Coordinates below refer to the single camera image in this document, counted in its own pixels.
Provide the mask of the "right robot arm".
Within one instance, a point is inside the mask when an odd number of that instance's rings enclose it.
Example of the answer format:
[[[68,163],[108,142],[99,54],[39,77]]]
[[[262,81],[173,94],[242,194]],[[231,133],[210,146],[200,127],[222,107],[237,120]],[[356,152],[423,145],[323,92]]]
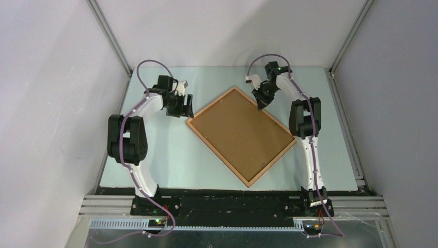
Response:
[[[306,184],[301,187],[301,211],[313,216],[326,204],[325,185],[319,171],[318,135],[321,129],[321,101],[318,97],[310,97],[291,77],[291,68],[279,66],[276,61],[264,67],[267,80],[262,81],[256,74],[248,75],[246,83],[254,87],[254,95],[259,110],[267,107],[281,90],[291,100],[289,115],[289,131],[300,141],[308,173]]]

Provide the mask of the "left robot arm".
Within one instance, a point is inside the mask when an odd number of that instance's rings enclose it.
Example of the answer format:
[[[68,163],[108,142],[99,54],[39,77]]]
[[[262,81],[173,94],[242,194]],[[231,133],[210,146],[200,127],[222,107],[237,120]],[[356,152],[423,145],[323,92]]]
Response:
[[[146,122],[161,110],[166,116],[193,118],[193,96],[186,94],[187,86],[186,80],[160,75],[125,115],[113,114],[108,119],[107,154],[128,170],[135,194],[147,197],[143,208],[150,215],[161,213],[163,201],[155,196],[158,184],[144,165],[148,152]]]

